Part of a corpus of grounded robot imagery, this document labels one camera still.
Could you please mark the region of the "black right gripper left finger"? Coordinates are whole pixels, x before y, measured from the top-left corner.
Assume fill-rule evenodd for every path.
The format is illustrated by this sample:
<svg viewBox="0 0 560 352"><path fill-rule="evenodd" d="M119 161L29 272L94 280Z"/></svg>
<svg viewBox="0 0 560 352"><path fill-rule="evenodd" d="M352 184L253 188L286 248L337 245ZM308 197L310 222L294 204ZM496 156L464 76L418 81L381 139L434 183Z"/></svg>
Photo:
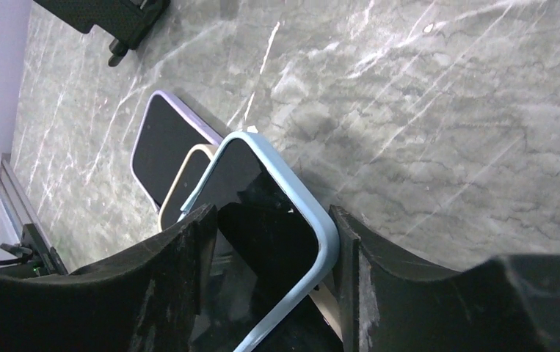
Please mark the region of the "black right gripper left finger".
<svg viewBox="0 0 560 352"><path fill-rule="evenodd" d="M0 274L0 351L188 351L217 209L68 275Z"/></svg>

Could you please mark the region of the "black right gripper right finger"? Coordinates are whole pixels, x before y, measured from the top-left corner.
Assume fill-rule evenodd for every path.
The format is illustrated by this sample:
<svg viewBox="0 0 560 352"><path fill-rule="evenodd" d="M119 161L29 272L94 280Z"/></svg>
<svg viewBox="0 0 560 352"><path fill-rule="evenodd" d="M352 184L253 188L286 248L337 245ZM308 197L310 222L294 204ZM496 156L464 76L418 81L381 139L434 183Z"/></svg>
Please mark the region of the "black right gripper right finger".
<svg viewBox="0 0 560 352"><path fill-rule="evenodd" d="M464 271L329 214L345 351L560 351L560 254L500 254Z"/></svg>

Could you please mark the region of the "blue case phone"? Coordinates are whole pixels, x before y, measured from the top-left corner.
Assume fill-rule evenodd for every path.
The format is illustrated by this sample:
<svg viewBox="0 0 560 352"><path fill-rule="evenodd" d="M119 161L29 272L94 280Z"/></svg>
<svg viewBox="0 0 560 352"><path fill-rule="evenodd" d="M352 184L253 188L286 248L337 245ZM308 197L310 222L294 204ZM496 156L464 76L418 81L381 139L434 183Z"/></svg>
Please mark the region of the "blue case phone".
<svg viewBox="0 0 560 352"><path fill-rule="evenodd" d="M181 206L217 209L192 351L341 351L310 293L338 259L332 219L259 133L235 131Z"/></svg>

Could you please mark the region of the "beige pink case phone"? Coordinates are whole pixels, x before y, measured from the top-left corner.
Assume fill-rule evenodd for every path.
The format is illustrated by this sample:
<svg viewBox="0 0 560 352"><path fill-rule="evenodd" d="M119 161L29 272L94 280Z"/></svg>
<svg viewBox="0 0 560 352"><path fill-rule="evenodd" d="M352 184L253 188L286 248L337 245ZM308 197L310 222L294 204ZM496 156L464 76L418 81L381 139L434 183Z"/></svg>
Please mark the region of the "beige pink case phone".
<svg viewBox="0 0 560 352"><path fill-rule="evenodd" d="M192 193L216 151L217 146L212 144L196 144L188 151L160 207L159 227L161 230L176 223L181 214L182 204ZM338 302L328 286L324 283L319 284L310 292L310 298L331 329L342 340Z"/></svg>

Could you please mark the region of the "lilac case phone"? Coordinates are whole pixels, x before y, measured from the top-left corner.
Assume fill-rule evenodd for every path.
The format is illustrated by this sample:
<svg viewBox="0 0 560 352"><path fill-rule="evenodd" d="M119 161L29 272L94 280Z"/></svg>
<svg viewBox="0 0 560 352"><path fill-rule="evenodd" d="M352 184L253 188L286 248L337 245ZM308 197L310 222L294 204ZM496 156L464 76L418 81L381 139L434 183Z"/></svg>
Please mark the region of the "lilac case phone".
<svg viewBox="0 0 560 352"><path fill-rule="evenodd" d="M222 134L176 95L156 90L145 107L130 168L155 211L167 196L188 151L196 144L217 146Z"/></svg>

